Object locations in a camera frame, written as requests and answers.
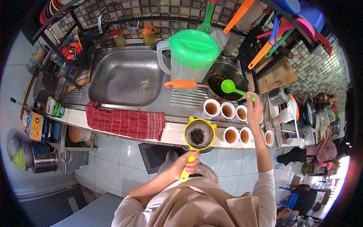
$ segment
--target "white sleeve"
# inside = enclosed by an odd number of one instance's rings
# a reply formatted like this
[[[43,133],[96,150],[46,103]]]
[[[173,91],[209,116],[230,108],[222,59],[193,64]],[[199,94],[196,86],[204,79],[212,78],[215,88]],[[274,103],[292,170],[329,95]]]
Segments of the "white sleeve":
[[[130,196],[126,196],[115,211],[111,227],[145,227],[147,218],[142,204]]]
[[[274,227],[276,225],[275,181],[273,169],[258,173],[258,180],[254,185],[252,195],[260,200],[261,227]]]

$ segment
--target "green spatula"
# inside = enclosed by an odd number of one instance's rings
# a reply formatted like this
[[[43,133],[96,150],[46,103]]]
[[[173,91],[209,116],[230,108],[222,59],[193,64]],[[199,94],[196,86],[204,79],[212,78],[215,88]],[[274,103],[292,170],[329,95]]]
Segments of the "green spatula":
[[[205,33],[212,33],[211,18],[214,10],[213,0],[208,0],[207,9],[205,11],[205,17],[203,23],[199,26],[198,30]]]
[[[240,95],[243,95],[244,97],[247,97],[245,92],[236,89],[236,86],[234,85],[232,80],[224,80],[221,84],[221,88],[224,93],[236,92]],[[251,96],[251,99],[252,101],[256,100],[254,96]]]

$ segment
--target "green ladle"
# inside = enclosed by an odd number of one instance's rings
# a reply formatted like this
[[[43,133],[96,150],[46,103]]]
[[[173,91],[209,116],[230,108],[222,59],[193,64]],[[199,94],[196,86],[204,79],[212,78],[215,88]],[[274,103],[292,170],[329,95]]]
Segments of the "green ladle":
[[[236,92],[240,95],[243,95],[244,97],[247,97],[245,92],[236,89],[236,86],[234,85],[232,80],[224,80],[222,82],[221,88],[224,93]],[[251,96],[251,99],[252,99],[252,101],[256,100],[256,98],[254,96]]]

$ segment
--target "red checkered towel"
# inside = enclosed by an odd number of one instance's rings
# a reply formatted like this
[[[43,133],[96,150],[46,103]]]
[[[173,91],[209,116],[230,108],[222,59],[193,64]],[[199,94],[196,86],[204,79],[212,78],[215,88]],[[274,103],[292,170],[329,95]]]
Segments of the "red checkered towel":
[[[98,102],[85,106],[87,123],[93,129],[129,136],[137,139],[161,140],[165,127],[165,114],[133,110],[100,109]]]

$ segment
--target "sink drain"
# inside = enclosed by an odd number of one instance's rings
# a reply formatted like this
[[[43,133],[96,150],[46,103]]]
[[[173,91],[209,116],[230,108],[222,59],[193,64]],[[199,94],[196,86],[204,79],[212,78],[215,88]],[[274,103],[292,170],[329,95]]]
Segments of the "sink drain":
[[[141,83],[141,90],[144,92],[147,90],[147,88],[149,87],[149,82],[148,81],[144,81]]]

